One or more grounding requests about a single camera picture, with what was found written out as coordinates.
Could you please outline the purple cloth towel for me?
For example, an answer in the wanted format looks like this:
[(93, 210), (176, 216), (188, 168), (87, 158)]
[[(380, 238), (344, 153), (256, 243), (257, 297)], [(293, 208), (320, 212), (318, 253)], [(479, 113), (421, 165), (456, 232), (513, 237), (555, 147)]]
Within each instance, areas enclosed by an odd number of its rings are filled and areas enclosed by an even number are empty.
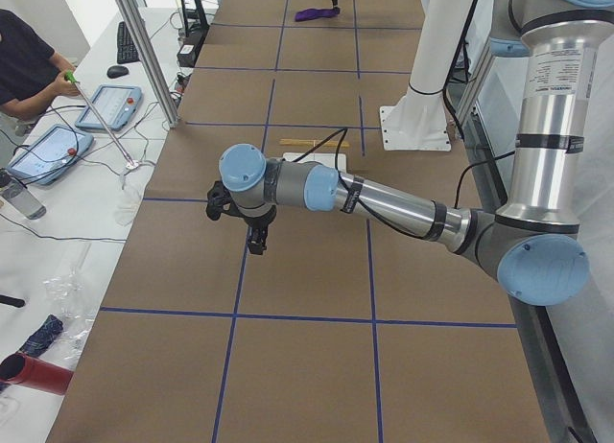
[(295, 22), (306, 22), (316, 19), (334, 18), (341, 13), (339, 7), (333, 7), (330, 9), (316, 9), (310, 8), (299, 11), (295, 14)]

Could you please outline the wooden rack rod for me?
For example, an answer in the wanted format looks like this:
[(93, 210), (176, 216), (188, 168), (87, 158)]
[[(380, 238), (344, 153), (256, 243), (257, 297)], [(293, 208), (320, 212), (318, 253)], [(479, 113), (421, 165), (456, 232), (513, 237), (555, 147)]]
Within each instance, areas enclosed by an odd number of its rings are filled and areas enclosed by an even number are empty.
[(281, 138), (279, 140), (280, 146), (292, 146), (292, 147), (309, 147), (313, 148), (316, 146), (320, 147), (337, 147), (341, 145), (342, 148), (349, 148), (350, 144), (347, 141), (342, 141), (339, 143), (337, 140), (317, 140), (317, 139), (295, 139), (295, 138)]

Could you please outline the black electronics box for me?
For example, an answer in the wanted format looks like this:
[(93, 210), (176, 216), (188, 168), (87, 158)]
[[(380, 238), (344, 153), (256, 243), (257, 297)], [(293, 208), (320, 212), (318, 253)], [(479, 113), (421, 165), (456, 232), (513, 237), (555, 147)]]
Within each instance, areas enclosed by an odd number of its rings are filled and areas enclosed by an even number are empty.
[(191, 34), (181, 41), (177, 52), (177, 63), (180, 67), (193, 68), (201, 52), (204, 36), (202, 33)]

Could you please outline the blue teach pendant tablet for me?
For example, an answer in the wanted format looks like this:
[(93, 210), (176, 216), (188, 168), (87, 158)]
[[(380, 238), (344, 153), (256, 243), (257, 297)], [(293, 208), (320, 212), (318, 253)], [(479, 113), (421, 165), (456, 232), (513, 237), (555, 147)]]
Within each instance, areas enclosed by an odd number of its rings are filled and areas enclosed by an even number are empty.
[[(103, 84), (96, 89), (91, 102), (108, 127), (112, 131), (119, 131), (131, 120), (142, 98), (143, 92), (138, 86)], [(79, 115), (75, 125), (82, 130), (105, 130), (88, 106)]]

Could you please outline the crumpled clear plastic bag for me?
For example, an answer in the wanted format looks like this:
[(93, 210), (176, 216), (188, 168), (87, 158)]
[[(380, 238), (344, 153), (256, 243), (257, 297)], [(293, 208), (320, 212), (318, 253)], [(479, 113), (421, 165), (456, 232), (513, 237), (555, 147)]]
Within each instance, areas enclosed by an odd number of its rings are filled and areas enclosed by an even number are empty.
[(69, 245), (53, 275), (43, 282), (51, 314), (63, 326), (52, 359), (71, 370), (76, 369), (97, 313), (83, 273), (90, 248), (88, 242)]

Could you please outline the black keyboard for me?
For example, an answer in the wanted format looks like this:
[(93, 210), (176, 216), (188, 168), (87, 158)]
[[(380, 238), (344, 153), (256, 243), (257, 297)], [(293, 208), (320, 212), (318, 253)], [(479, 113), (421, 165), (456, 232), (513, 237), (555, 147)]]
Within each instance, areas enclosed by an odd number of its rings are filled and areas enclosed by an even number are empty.
[(116, 61), (118, 64), (128, 64), (139, 61), (139, 55), (130, 31), (125, 21), (120, 21), (116, 33)]

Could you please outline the black computer mouse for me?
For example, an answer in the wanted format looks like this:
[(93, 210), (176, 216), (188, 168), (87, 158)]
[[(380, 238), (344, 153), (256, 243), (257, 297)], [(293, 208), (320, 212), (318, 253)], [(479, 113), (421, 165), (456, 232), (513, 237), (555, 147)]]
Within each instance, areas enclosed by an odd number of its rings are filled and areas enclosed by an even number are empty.
[(128, 75), (129, 73), (129, 68), (124, 65), (112, 65), (107, 69), (106, 76), (109, 79), (118, 79)]

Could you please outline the clear water bottle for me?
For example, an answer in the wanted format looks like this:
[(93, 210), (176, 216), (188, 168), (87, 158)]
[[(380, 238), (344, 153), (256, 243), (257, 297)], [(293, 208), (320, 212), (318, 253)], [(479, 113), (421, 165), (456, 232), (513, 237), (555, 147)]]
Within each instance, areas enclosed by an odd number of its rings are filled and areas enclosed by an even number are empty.
[(46, 207), (5, 169), (1, 170), (1, 197), (26, 219), (37, 220), (46, 214)]

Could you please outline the red cylinder tube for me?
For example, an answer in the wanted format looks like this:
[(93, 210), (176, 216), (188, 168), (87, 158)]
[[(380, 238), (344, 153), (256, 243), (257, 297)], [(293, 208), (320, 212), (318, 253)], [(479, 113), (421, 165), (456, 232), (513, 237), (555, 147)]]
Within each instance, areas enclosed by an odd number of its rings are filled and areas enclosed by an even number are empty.
[(31, 389), (64, 395), (73, 372), (47, 361), (14, 353), (1, 362), (1, 381)]

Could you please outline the person in black shirt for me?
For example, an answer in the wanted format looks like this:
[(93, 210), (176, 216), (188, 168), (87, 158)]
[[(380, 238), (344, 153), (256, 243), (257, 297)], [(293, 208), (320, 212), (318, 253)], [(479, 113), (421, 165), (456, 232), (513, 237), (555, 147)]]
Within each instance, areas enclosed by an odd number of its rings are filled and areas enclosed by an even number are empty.
[(42, 114), (59, 96), (75, 97), (65, 78), (75, 66), (15, 13), (1, 11), (1, 112), (22, 120)]

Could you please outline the white rack base plate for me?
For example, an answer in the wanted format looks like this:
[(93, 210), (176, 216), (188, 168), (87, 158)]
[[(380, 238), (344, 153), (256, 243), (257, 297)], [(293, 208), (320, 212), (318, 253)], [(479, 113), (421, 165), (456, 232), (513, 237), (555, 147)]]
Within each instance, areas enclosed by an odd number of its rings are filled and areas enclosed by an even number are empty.
[(282, 154), (282, 157), (287, 161), (298, 161), (299, 163), (318, 162), (324, 166), (337, 169), (338, 171), (342, 171), (344, 173), (347, 171), (346, 155), (343, 153), (335, 155), (334, 153), (314, 152), (299, 160), (300, 156), (301, 153), (298, 152), (284, 152)]

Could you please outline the green handled grabber stick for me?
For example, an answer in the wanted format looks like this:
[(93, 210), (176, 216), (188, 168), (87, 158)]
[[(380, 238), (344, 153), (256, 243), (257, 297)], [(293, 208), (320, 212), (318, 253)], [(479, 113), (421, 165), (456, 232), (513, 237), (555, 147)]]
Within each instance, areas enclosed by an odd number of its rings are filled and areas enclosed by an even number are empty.
[(106, 131), (107, 135), (110, 137), (110, 139), (112, 140), (116, 148), (123, 155), (124, 159), (126, 160), (126, 170), (128, 172), (136, 170), (139, 167), (139, 162), (134, 160), (129, 154), (129, 152), (124, 148), (120, 140), (117, 138), (117, 136), (114, 134), (112, 129), (106, 123), (104, 117), (95, 107), (94, 103), (90, 100), (90, 98), (82, 90), (80, 86), (80, 82), (75, 79), (73, 72), (71, 70), (68, 70), (67, 72), (64, 73), (64, 78), (75, 86), (75, 88), (78, 90), (78, 92), (83, 97), (84, 101), (86, 102), (87, 106), (89, 107), (89, 110), (96, 116), (99, 123), (101, 124), (103, 129)]

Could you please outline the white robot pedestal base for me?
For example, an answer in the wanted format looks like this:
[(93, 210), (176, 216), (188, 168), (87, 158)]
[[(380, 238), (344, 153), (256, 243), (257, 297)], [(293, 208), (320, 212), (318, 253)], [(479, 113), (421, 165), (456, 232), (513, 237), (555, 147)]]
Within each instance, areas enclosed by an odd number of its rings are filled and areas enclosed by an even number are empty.
[(451, 150), (444, 89), (478, 0), (430, 0), (406, 94), (380, 108), (387, 151)]

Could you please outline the aluminium frame post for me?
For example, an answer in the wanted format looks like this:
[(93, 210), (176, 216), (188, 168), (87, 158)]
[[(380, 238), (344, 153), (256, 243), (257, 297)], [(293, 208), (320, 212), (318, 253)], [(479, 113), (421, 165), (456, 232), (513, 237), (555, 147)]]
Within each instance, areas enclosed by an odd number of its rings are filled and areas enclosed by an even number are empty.
[(170, 128), (177, 126), (179, 117), (177, 107), (167, 88), (162, 69), (158, 62), (152, 42), (149, 39), (145, 24), (136, 0), (115, 0), (127, 24), (131, 38), (137, 48), (151, 88), (165, 115)]

